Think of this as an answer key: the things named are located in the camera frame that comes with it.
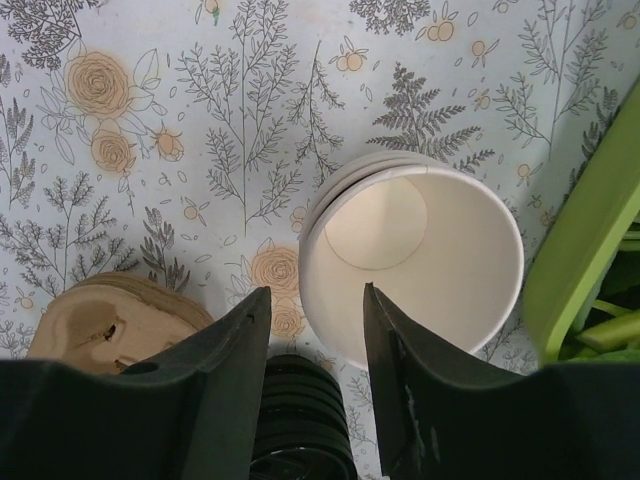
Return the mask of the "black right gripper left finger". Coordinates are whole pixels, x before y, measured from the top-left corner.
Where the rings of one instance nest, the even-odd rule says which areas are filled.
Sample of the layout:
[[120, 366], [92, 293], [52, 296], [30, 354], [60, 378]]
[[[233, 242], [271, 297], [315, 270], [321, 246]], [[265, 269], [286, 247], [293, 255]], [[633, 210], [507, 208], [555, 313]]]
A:
[[245, 479], [271, 325], [255, 289], [223, 318], [117, 375], [1, 364], [5, 479]]

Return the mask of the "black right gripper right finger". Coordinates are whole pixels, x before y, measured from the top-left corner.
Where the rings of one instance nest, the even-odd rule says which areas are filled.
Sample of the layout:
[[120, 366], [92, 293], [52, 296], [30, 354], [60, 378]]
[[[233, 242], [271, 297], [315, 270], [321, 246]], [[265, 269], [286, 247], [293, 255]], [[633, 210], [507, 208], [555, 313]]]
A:
[[372, 284], [363, 312], [385, 476], [638, 477], [636, 364], [553, 363], [522, 376], [419, 325]]

